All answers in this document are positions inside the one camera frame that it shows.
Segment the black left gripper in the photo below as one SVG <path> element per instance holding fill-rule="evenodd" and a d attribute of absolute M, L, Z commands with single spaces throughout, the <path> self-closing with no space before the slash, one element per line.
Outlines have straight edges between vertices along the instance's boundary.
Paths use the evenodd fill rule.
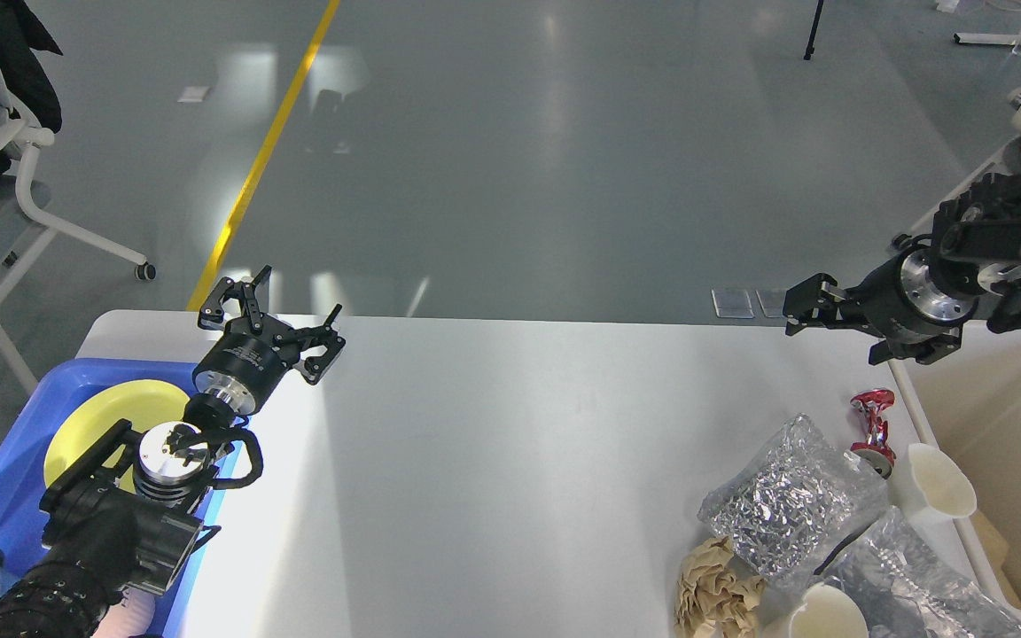
<path fill-rule="evenodd" d="M 250 335 L 276 334 L 275 322 L 258 300 L 258 288 L 271 272 L 266 265 L 251 280 L 223 277 L 199 307 L 199 329 L 224 334 L 193 371 L 196 392 L 222 401 L 238 416 L 259 412 L 291 369 L 305 383 L 319 384 L 346 344 L 335 328 L 343 311 L 340 303 L 320 326 L 288 331 L 284 343 L 271 345 Z M 227 320 L 224 304 L 232 301 L 240 316 Z"/>

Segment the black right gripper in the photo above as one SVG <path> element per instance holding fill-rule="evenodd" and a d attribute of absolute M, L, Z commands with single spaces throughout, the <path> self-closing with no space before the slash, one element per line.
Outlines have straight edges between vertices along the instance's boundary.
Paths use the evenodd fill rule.
<path fill-rule="evenodd" d="M 783 295 L 786 336 L 810 327 L 852 330 L 884 338 L 869 348 L 870 366 L 913 360 L 921 366 L 959 350 L 962 326 L 979 306 L 977 296 L 939 288 L 927 249 L 910 249 L 872 269 L 858 286 L 818 272 Z"/>

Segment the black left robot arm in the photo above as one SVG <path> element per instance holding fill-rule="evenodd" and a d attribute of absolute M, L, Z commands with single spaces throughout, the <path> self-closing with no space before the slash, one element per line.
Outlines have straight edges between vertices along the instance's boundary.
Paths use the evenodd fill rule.
<path fill-rule="evenodd" d="M 268 314 L 252 280 L 220 279 L 196 323 L 218 339 L 191 373 L 179 418 L 135 432 L 114 419 L 44 490 L 46 552 L 0 595 L 0 637 L 90 637 L 127 589 L 163 595 L 218 532 L 196 516 L 214 490 L 262 475 L 250 419 L 288 372 L 320 383 L 346 342 L 333 323 L 296 328 Z"/>

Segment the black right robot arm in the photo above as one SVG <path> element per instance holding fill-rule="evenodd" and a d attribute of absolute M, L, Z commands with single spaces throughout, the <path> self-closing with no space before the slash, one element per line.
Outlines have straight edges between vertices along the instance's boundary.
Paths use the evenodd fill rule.
<path fill-rule="evenodd" d="M 887 262 L 842 288 L 818 272 L 783 296 L 785 332 L 863 332 L 875 339 L 872 366 L 924 366 L 959 350 L 963 326 L 986 296 L 988 330 L 1021 330 L 1021 174 L 984 173 L 931 218 L 931 230 L 900 234 Z"/>

